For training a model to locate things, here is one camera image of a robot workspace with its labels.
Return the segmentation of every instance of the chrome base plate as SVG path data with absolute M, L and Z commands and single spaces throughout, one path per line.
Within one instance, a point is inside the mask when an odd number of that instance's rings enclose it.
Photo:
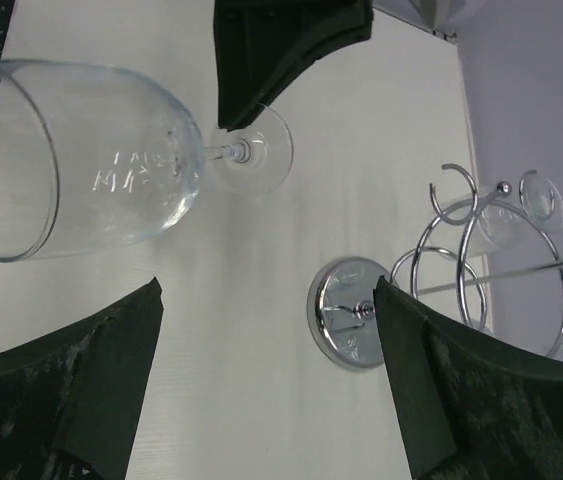
M 317 345 L 337 365 L 359 371 L 383 364 L 373 291 L 390 272 L 373 260 L 347 257 L 328 264 L 308 294 L 308 323 Z

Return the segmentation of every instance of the white wood grain surface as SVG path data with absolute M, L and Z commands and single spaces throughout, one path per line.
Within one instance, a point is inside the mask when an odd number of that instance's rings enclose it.
M 212 3 L 19 0 L 5 54 L 133 68 L 209 135 Z M 385 370 L 330 363 L 305 302 L 336 257 L 389 267 L 430 216 L 440 164 L 470 167 L 456 49 L 377 13 L 370 42 L 318 62 L 274 107 L 296 147 L 276 192 L 241 197 L 210 174 L 199 203 L 152 242 L 0 265 L 0 351 L 160 280 L 163 327 L 128 478 L 409 478 Z

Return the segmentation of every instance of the glass stem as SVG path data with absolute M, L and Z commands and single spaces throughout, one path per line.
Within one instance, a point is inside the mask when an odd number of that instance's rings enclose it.
M 208 160 L 225 160 L 236 163 L 246 163 L 250 160 L 252 153 L 250 144 L 245 140 L 239 140 L 221 147 L 206 147 L 205 153 Z

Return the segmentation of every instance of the metal hook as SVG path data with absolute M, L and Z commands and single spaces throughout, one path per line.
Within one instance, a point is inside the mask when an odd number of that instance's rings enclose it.
M 466 224 L 470 218 L 474 215 L 477 211 L 477 206 L 479 205 L 479 194 L 477 192 L 477 185 L 472 178 L 472 175 L 463 168 L 461 165 L 457 165 L 456 163 L 445 163 L 441 166 L 441 170 L 454 170 L 459 172 L 461 176 L 468 182 L 468 186 L 470 187 L 470 192 L 472 195 L 472 205 L 470 206 L 470 211 L 466 214 L 466 216 L 460 220 L 454 220 L 450 218 L 441 208 L 439 205 L 439 200 L 437 199 L 437 186 L 434 183 L 430 183 L 430 201 L 432 202 L 432 208 L 434 208 L 434 212 L 443 220 L 445 223 L 454 225 L 458 227 L 460 225 Z

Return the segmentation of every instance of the chrome wine glass holder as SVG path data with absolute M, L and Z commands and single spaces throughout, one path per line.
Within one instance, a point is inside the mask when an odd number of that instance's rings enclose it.
M 526 172 L 519 181 L 518 191 L 516 192 L 519 195 L 521 205 L 521 208 L 519 208 L 506 201 L 506 198 L 514 194 L 514 188 L 510 182 L 501 181 L 492 191 L 479 196 L 476 182 L 466 169 L 452 163 L 443 165 L 442 169 L 451 170 L 461 175 L 468 184 L 470 197 L 455 201 L 448 207 L 442 208 L 437 198 L 436 186 L 430 184 L 429 196 L 435 215 L 423 230 L 416 247 L 403 254 L 394 263 L 391 271 L 366 258 L 347 257 L 330 263 L 314 279 L 308 295 L 308 322 L 312 335 L 321 350 L 338 365 L 358 371 L 373 368 L 383 363 L 374 306 L 368 297 L 371 298 L 372 289 L 381 275 L 396 284 L 398 272 L 404 268 L 404 265 L 410 259 L 409 285 L 407 285 L 410 295 L 419 299 L 426 294 L 455 290 L 460 320 L 465 325 L 482 332 L 486 328 L 489 311 L 484 285 L 489 282 L 556 270 L 559 275 L 563 298 L 563 258 L 550 235 L 537 226 L 536 222 L 525 211 L 523 195 L 525 181 L 528 175 L 535 174 L 536 171 Z M 552 193 L 551 191 L 550 213 L 554 210 Z M 484 210 L 490 206 L 507 210 L 527 223 L 531 230 L 543 239 L 553 257 L 553 261 L 479 277 L 475 268 L 467 261 L 468 248 L 479 218 Z M 462 218 L 451 217 L 453 213 L 463 212 L 466 209 L 467 213 Z M 442 223 L 463 229 L 456 251 L 450 248 L 428 245 L 430 236 Z M 456 263 L 454 282 L 431 288 L 419 288 L 419 266 L 423 254 L 428 253 L 436 253 Z M 470 279 L 466 279 L 466 272 L 471 277 Z M 478 319 L 471 317 L 468 307 L 466 289 L 472 285 L 476 287 L 479 295 L 480 311 Z M 553 358 L 559 351 L 562 338 L 563 303 L 559 332 L 546 353 L 547 357 Z

